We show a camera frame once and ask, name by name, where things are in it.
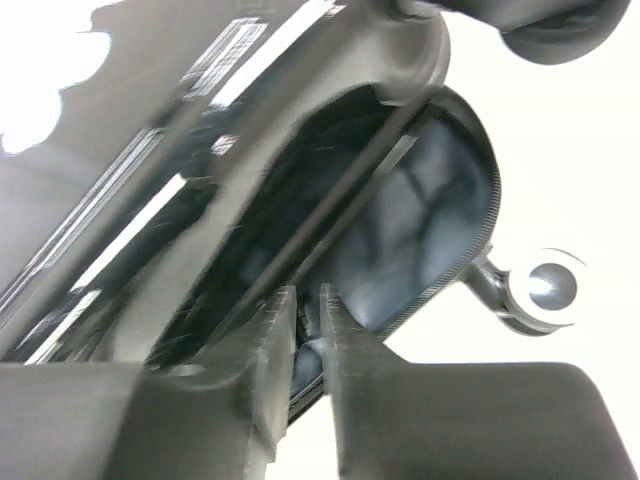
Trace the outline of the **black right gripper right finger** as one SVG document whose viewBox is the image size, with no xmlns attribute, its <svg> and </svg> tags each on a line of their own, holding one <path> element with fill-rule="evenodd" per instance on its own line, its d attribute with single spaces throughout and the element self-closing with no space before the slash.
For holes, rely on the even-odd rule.
<svg viewBox="0 0 640 480">
<path fill-rule="evenodd" d="M 343 479 L 633 479 L 594 382 L 566 363 L 416 364 L 320 290 Z"/>
</svg>

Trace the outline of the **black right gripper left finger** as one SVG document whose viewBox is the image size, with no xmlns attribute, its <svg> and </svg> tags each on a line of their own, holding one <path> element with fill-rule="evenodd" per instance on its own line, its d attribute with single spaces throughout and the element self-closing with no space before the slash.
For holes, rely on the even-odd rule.
<svg viewBox="0 0 640 480">
<path fill-rule="evenodd" d="M 166 371 L 6 364 L 5 479 L 261 479 L 288 422 L 296 291 Z"/>
</svg>

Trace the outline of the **black white space suitcase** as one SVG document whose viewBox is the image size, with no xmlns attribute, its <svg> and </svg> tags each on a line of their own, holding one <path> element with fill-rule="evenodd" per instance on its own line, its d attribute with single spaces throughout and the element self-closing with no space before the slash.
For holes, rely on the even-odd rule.
<svg viewBox="0 0 640 480">
<path fill-rule="evenodd" d="M 542 65 L 624 1 L 5 1 L 1 358 L 169 367 L 298 288 L 290 414 L 320 396 L 322 283 L 387 336 L 481 254 L 501 179 L 445 78 L 445 12 Z"/>
</svg>

